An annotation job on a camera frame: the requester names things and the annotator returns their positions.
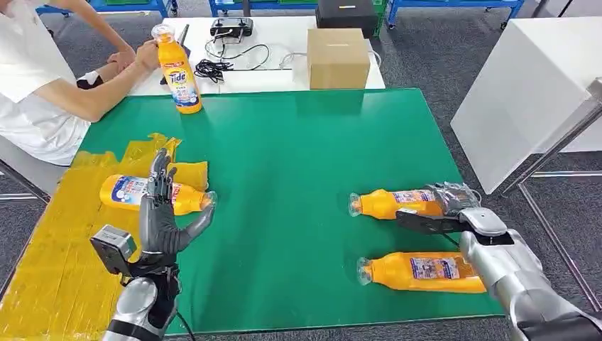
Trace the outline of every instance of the person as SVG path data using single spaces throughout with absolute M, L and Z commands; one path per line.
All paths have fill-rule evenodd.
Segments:
M 76 80 L 35 12 L 43 4 L 78 14 L 117 52 Z M 0 135 L 40 160 L 68 166 L 89 125 L 157 66 L 154 41 L 135 53 L 86 0 L 0 0 Z

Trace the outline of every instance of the white shirt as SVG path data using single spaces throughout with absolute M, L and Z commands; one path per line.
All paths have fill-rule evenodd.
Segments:
M 35 95 L 59 77 L 75 85 L 35 8 L 34 0 L 12 0 L 0 13 L 0 134 L 30 155 L 69 165 L 89 122 Z

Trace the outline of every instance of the cable wire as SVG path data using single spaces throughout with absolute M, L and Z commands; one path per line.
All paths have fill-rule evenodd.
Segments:
M 190 326 L 188 325 L 186 320 L 184 320 L 184 316 L 182 316 L 182 314 L 180 314 L 180 312 L 177 310 L 175 311 L 175 314 L 180 319 L 180 321 L 182 321 L 182 324 L 184 325 L 184 328 L 186 328 L 186 331 L 188 331 L 188 335 L 190 335 L 192 341 L 197 341 L 197 339 L 195 339 L 195 334 L 192 333 L 192 329 L 190 329 Z
M 285 56 L 283 57 L 283 59 L 280 61 L 280 64 L 278 64 L 278 69 L 282 70 L 282 69 L 284 68 L 284 65 L 285 65 L 286 63 L 288 63 L 288 62 L 289 62 L 289 59 L 290 59 L 290 61 L 292 62 L 292 61 L 295 59 L 295 56 L 296 56 L 296 55 L 304 55 L 304 56 L 307 56 L 307 54 L 306 54 L 306 53 L 304 53 L 304 52 L 293 52 L 293 53 L 289 53 L 289 54 L 285 55 Z
M 455 245 L 456 247 L 458 247 L 458 249 L 460 248 L 460 244 L 458 244 L 458 242 L 456 242 L 455 240 L 453 240 L 450 236 L 448 236 L 447 234 L 442 234 L 443 237 L 445 237 L 445 239 L 449 240 L 453 245 Z
M 258 67 L 262 66 L 262 65 L 263 65 L 265 62 L 267 62 L 267 61 L 268 61 L 268 58 L 270 57 L 270 48 L 269 48 L 269 47 L 268 47 L 266 44 L 257 44 L 257 45 L 253 45 L 253 46 L 251 46 L 250 48 L 247 48 L 245 51 L 243 51 L 243 52 L 239 53 L 238 55 L 235 55 L 235 56 L 232 56 L 232 57 L 226 57 L 226 56 L 224 56 L 224 54 L 225 54 L 225 51 L 226 51 L 226 48 L 225 48 L 225 47 L 223 47 L 223 48 L 222 48 L 222 54 L 221 54 L 221 55 L 216 55 L 215 53 L 213 53 L 212 51 L 210 51 L 210 50 L 209 50 L 209 43 L 211 43 L 211 42 L 215 42 L 215 40 L 214 40 L 214 39 L 211 39 L 211 40 L 208 40 L 208 41 L 205 43 L 205 51 L 207 52 L 207 54 L 208 54 L 208 55 L 210 55 L 210 56 L 212 56 L 212 57 L 215 57 L 215 58 L 219 58 L 220 60 L 233 60 L 233 59 L 237 59 L 238 57 L 241 57 L 242 55 L 245 55 L 245 54 L 247 54 L 249 51 L 251 51 L 251 50 L 253 50 L 253 49 L 255 49 L 255 48 L 259 48 L 259 47 L 266 48 L 266 51 L 267 51 L 267 53 L 266 53 L 266 57 L 265 57 L 265 58 L 264 58 L 264 59 L 261 61 L 261 63 L 257 64 L 257 66 L 255 66 L 255 67 L 252 67 L 252 68 L 251 68 L 251 69 L 249 69 L 249 70 L 256 70 Z
M 478 197 L 478 198 L 477 198 L 477 200 L 478 200 L 478 204 L 480 205 L 480 204 L 481 204 L 481 200 L 483 199 L 483 198 L 481 197 L 481 194 L 480 194 L 480 193 L 479 193 L 477 190 L 473 190 L 472 188 L 470 188 L 470 190 L 471 190 L 471 192 L 472 192 L 472 193 L 476 194 L 476 196 Z
M 218 33 L 218 34 L 216 34 L 215 36 L 213 36 L 213 38 L 212 38 L 212 39 L 209 39 L 209 41 L 211 41 L 211 40 L 212 40 L 212 41 L 215 43 L 215 40 L 217 40 L 217 38 L 223 38 L 223 37 L 225 37 L 225 36 L 229 35 L 230 33 L 232 33 L 232 29 L 231 29 L 231 28 L 230 28 L 230 31 L 228 31 L 228 32 L 224 32 L 224 33 Z
M 368 53 L 372 53 L 374 55 L 374 57 L 376 58 L 376 65 L 380 69 L 381 64 L 383 63 L 383 59 L 381 58 L 381 55 L 379 55 L 378 52 L 376 52 L 375 50 L 370 50 L 370 51 L 368 51 Z
M 220 80 L 224 80 L 224 71 L 232 71 L 232 63 L 216 63 L 211 60 L 201 60 L 195 66 L 195 75 L 203 78 L 209 78 L 213 83 L 217 83 Z

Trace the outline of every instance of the bottle cap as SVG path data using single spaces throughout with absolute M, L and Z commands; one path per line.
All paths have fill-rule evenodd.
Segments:
M 358 281 L 362 286 L 372 283 L 372 261 L 361 257 L 357 262 Z
M 349 214 L 352 217 L 357 217 L 361 214 L 361 200 L 356 193 L 349 195 Z
M 175 29 L 172 26 L 160 23 L 153 27 L 150 34 L 153 35 L 157 43 L 171 43 L 174 41 Z
M 215 193 L 215 191 L 210 190 L 209 192 L 205 193 L 201 199 L 201 210 L 204 210 L 207 206 L 215 206 L 217 205 L 217 193 Z

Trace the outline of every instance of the green mat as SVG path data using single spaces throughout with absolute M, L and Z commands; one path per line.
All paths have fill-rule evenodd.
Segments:
M 179 310 L 195 332 L 500 315 L 488 294 L 360 286 L 359 257 L 451 251 L 440 236 L 350 217 L 350 192 L 404 190 L 461 176 L 418 89 L 221 94 L 181 115 L 168 96 L 128 97 L 81 150 L 113 151 L 160 132 L 179 162 L 209 161 L 219 204 L 178 257 Z M 179 217 L 180 226 L 195 215 Z M 176 319 L 168 333 L 184 333 Z

